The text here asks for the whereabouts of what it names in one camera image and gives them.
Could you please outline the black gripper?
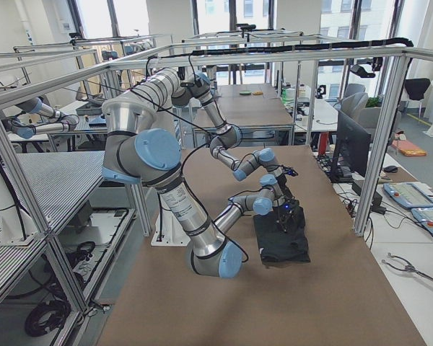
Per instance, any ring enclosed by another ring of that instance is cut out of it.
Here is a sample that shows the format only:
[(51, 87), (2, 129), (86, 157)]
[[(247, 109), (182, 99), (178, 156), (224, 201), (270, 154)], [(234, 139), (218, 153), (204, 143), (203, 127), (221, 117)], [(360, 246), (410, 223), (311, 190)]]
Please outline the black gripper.
[(292, 194), (292, 192), (290, 191), (290, 189), (287, 186), (287, 178), (284, 174), (279, 175), (276, 178), (278, 185), (282, 191), (282, 195), (284, 196), (284, 198), (286, 200), (293, 200), (294, 196)]
[(300, 218), (300, 205), (298, 201), (287, 201), (276, 208), (279, 226), (283, 232), (287, 232), (288, 222), (297, 222)]

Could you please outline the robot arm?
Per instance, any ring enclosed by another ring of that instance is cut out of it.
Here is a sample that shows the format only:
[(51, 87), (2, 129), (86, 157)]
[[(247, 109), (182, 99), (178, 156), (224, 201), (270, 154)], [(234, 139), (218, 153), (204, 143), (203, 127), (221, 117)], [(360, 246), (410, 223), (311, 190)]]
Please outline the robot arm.
[(207, 76), (197, 73), (181, 80), (177, 93), (172, 96), (176, 107), (186, 106), (197, 99), (203, 115), (193, 123), (195, 130), (207, 132), (211, 155), (229, 167), (234, 177), (241, 181), (257, 168), (263, 167), (275, 177), (282, 192), (291, 197), (287, 188), (288, 173), (269, 150), (248, 154), (242, 159), (231, 155), (230, 148), (242, 143), (250, 131), (274, 130), (293, 134), (293, 125), (281, 101), (274, 97), (274, 90), (265, 84), (223, 86), (219, 96), (211, 88)]
[(238, 140), (236, 130), (222, 117), (211, 92), (200, 96), (199, 101), (209, 116), (216, 116), (214, 124), (223, 131), (209, 145), (213, 157), (231, 168), (237, 180), (245, 179), (259, 167), (266, 169), (258, 190), (231, 197), (228, 206), (213, 219), (185, 180), (175, 136), (152, 126), (165, 101), (140, 89), (125, 92), (102, 106), (108, 124), (102, 175), (126, 185), (142, 183), (154, 188), (189, 238), (189, 269), (197, 275), (233, 278), (248, 255), (227, 236), (227, 231), (249, 211), (258, 216), (277, 211), (279, 217), (284, 216), (293, 203), (287, 176), (297, 173), (280, 164), (271, 148), (253, 153), (247, 161), (231, 156), (227, 149)]

